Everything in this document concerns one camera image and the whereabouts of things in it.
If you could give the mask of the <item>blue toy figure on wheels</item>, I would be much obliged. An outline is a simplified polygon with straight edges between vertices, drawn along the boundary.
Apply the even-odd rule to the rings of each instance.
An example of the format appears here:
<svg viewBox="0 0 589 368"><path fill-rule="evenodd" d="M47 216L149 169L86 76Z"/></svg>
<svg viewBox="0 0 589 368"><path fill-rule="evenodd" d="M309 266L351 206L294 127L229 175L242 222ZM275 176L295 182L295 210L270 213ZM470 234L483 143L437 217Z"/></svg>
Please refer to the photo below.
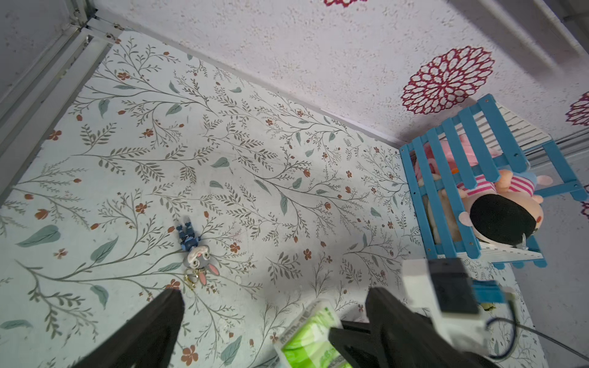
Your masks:
<svg viewBox="0 0 589 368"><path fill-rule="evenodd" d="M201 243L191 222L176 224L181 249L187 253L183 263L187 267L184 278L187 286L194 290L197 284L207 285L207 274L219 276L219 269L213 264L210 247Z"/></svg>

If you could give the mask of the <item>green tissue pack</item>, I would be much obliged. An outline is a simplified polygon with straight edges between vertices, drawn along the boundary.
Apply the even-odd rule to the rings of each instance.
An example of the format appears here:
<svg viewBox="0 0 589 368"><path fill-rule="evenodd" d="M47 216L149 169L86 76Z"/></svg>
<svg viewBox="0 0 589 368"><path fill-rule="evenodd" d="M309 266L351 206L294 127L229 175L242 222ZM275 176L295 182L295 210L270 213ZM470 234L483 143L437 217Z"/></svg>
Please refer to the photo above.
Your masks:
<svg viewBox="0 0 589 368"><path fill-rule="evenodd" d="M308 305L275 342L280 367L349 367L330 343L331 329L343 324L331 303L317 299Z"/></svg>

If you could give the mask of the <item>blue white toy crib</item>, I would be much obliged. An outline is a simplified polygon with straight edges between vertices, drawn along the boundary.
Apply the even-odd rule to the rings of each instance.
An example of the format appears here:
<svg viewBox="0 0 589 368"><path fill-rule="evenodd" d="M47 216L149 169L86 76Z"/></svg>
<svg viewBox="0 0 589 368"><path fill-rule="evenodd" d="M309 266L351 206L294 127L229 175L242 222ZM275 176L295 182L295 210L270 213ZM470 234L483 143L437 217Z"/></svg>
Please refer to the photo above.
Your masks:
<svg viewBox="0 0 589 368"><path fill-rule="evenodd" d="M535 239L543 200L588 198L552 137L492 95L415 138L400 155L428 259L544 267Z"/></svg>

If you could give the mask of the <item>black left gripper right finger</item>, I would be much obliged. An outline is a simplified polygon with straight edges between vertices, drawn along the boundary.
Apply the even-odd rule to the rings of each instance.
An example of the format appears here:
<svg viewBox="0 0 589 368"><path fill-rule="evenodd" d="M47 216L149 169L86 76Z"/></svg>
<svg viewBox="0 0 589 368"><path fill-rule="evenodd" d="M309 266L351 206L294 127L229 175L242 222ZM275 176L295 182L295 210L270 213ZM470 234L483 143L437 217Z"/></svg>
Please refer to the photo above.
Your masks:
<svg viewBox="0 0 589 368"><path fill-rule="evenodd" d="M480 355L461 353L433 325L384 288L371 288L365 302L374 356L366 367L495 367Z"/></svg>

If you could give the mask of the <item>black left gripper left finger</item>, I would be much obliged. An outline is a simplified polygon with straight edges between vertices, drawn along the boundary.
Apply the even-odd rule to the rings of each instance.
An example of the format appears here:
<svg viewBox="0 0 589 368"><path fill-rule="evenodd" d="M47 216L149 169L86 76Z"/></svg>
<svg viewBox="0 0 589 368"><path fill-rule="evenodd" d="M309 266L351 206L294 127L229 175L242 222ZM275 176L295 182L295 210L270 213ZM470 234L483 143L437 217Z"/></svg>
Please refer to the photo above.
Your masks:
<svg viewBox="0 0 589 368"><path fill-rule="evenodd" d="M167 367L185 311L183 295L167 289L76 367Z"/></svg>

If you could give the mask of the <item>black-haired plush doll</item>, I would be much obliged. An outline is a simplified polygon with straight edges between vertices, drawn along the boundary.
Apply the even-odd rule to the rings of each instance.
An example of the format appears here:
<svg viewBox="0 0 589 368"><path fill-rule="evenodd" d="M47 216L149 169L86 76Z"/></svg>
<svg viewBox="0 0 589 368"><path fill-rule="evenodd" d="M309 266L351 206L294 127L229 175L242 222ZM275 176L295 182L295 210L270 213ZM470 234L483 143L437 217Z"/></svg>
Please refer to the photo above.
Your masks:
<svg viewBox="0 0 589 368"><path fill-rule="evenodd" d="M537 186L550 186L550 176L526 171L500 170L497 182L484 175L475 178L475 187L457 186L465 210L458 220L471 227L483 242L527 250L528 240L544 220L544 198L535 193Z"/></svg>

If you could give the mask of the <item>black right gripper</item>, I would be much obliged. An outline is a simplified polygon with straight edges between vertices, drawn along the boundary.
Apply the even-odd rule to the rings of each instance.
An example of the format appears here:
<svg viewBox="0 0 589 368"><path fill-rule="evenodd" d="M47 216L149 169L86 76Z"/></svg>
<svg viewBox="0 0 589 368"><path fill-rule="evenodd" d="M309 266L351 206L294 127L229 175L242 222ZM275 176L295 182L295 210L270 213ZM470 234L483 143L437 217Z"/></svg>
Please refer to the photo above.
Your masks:
<svg viewBox="0 0 589 368"><path fill-rule="evenodd" d="M377 342L373 332L380 333L380 325L343 320L341 328L331 328L328 340L353 367L380 367Z"/></svg>

